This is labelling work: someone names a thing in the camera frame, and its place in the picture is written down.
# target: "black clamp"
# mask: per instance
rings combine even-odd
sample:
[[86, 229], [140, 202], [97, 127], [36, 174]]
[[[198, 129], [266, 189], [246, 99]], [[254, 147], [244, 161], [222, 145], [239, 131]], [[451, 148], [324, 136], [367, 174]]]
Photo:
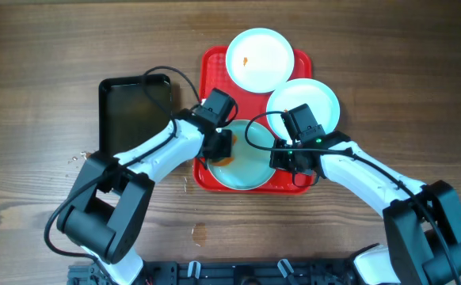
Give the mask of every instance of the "black clamp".
[[[308, 104], [302, 104], [284, 112], [281, 117], [291, 137], [292, 145], [288, 145], [284, 139], [276, 139], [274, 148], [328, 150], [338, 143], [350, 141], [350, 137], [339, 131], [326, 134]], [[316, 151], [272, 151], [269, 167], [306, 175], [311, 175], [313, 170], [318, 176], [326, 178], [322, 171], [320, 157], [321, 153]]]
[[227, 125], [226, 119], [235, 105], [231, 96], [213, 89], [204, 104], [197, 105], [193, 110], [181, 110], [177, 114], [178, 119], [186, 120], [204, 134], [198, 158], [216, 160], [231, 156], [232, 131], [216, 129]]
[[[440, 180], [416, 197], [432, 212], [461, 275], [461, 202], [455, 189]], [[383, 210], [393, 269], [405, 284], [446, 284], [453, 280], [447, 257], [433, 230], [423, 231], [419, 213], [411, 199], [393, 201]]]

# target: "black tray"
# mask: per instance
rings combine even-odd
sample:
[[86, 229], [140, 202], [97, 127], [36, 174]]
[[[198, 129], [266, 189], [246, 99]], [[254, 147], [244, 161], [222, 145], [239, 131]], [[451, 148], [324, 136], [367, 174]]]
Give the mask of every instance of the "black tray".
[[[169, 117], [144, 94], [141, 77], [109, 78], [99, 85], [99, 148], [108, 155], [144, 143], [169, 123]], [[152, 74], [145, 82], [148, 93], [170, 110], [169, 77]]]

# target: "red tray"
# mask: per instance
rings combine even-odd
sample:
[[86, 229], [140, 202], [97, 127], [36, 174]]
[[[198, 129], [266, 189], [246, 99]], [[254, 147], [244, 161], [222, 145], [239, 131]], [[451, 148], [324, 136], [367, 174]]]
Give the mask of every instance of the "red tray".
[[[227, 53], [226, 46], [212, 47], [204, 53], [200, 71], [200, 98], [207, 98], [213, 88], [218, 88], [223, 92], [231, 95], [239, 105], [239, 114], [236, 120], [251, 120], [256, 115], [265, 112], [265, 107], [268, 104], [271, 93], [255, 94], [237, 86], [227, 73], [225, 67], [225, 54]], [[300, 50], [294, 50], [294, 71], [290, 79], [296, 78], [311, 78], [311, 60], [310, 57]], [[266, 117], [261, 117], [257, 120], [258, 123], [267, 127], [269, 131], [268, 121]], [[193, 162], [193, 178], [196, 183], [208, 190], [217, 192], [240, 192], [240, 193], [262, 193], [262, 194], [302, 194], [308, 187], [299, 188], [292, 183], [292, 174], [286, 171], [277, 170], [275, 174], [259, 188], [248, 191], [233, 190], [220, 184], [209, 172], [204, 169], [202, 164], [194, 160]], [[295, 176], [297, 185], [307, 185], [314, 182], [314, 176], [306, 176], [298, 174]]]

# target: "black mounting bracket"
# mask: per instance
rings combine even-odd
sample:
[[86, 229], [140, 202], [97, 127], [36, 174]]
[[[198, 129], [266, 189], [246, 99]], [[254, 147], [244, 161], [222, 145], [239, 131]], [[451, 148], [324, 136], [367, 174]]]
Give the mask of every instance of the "black mounting bracket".
[[[432, 212], [461, 275], [461, 201], [455, 189], [438, 181], [426, 185], [417, 198]], [[383, 210], [387, 244], [398, 278], [405, 284], [446, 284], [451, 269], [433, 230], [423, 231], [420, 211], [411, 199], [393, 201]]]
[[[363, 285], [351, 258], [291, 262], [290, 278], [282, 276], [277, 262], [202, 263], [197, 275], [189, 264], [144, 262], [134, 285]], [[67, 285], [111, 285], [95, 264], [70, 266]]]

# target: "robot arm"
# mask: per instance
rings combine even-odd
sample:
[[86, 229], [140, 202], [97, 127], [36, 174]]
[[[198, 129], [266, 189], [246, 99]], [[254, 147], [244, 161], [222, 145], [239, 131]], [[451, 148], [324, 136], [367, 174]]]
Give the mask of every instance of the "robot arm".
[[[175, 136], [162, 148], [123, 171], [86, 189], [60, 213], [57, 228], [76, 245], [98, 257], [115, 283], [133, 284], [143, 268], [143, 260], [133, 244], [139, 235], [155, 183], [189, 159], [230, 157], [231, 131], [224, 126], [235, 106], [227, 94], [213, 89], [209, 98], [193, 110], [182, 110], [152, 139], [114, 158], [96, 152], [86, 161], [69, 195], [106, 173], [116, 173], [121, 165]], [[120, 196], [116, 207], [96, 197], [97, 191], [113, 190]]]
[[[307, 104], [281, 115], [294, 145], [277, 140], [275, 146], [307, 151], [285, 154], [272, 149], [270, 165], [293, 173], [314, 170], [354, 192], [383, 217], [389, 249], [370, 249], [354, 260], [366, 284], [450, 282], [453, 274], [439, 238], [448, 245], [448, 255], [461, 275], [461, 203], [453, 187], [443, 181], [427, 185], [405, 177], [364, 153], [347, 135], [339, 131], [326, 135]], [[439, 237], [421, 227], [426, 218], [421, 207], [434, 217]]]

